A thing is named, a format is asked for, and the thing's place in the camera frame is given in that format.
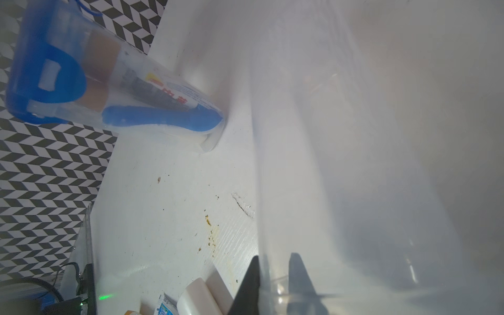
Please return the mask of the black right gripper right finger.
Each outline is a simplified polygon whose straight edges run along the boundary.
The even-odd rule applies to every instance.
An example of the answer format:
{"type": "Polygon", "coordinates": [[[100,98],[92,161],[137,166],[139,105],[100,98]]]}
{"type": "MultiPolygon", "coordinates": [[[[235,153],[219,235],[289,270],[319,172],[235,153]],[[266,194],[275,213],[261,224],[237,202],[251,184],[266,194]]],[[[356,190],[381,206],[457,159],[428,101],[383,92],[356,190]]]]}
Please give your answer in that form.
{"type": "Polygon", "coordinates": [[[329,314],[317,295],[304,262],[298,253],[289,260],[287,314],[329,314]]]}

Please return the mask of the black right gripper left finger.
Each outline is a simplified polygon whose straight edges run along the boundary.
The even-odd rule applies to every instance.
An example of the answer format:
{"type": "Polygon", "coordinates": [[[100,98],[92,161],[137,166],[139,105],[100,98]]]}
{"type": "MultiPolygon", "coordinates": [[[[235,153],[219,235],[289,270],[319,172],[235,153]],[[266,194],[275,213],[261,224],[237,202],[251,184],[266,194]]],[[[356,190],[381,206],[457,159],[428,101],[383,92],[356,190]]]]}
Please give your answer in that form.
{"type": "Polygon", "coordinates": [[[249,264],[227,315],[259,315],[260,275],[259,256],[256,255],[249,264]]]}

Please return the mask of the clear plastic cup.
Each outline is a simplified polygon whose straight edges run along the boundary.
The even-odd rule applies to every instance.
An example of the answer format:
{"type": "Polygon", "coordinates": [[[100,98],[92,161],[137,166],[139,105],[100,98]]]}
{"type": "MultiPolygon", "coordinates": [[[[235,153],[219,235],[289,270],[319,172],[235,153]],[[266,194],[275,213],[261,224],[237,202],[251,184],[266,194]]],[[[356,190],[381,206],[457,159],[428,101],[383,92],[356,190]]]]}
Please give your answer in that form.
{"type": "Polygon", "coordinates": [[[335,1],[288,1],[251,54],[259,312],[287,314],[292,253],[329,314],[502,314],[335,1]]]}
{"type": "Polygon", "coordinates": [[[26,111],[117,133],[139,133],[208,152],[225,117],[199,90],[86,19],[76,4],[30,1],[20,52],[26,111]]]}

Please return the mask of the blue lid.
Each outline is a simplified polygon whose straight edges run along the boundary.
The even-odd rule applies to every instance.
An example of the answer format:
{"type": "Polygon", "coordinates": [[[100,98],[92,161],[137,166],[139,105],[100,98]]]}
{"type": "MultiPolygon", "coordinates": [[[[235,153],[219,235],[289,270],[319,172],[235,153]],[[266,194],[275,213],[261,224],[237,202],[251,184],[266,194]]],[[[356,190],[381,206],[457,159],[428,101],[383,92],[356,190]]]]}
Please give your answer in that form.
{"type": "Polygon", "coordinates": [[[5,105],[14,117],[35,125],[74,122],[58,107],[84,96],[86,33],[98,28],[84,17],[82,1],[29,1],[7,84],[5,105]]]}

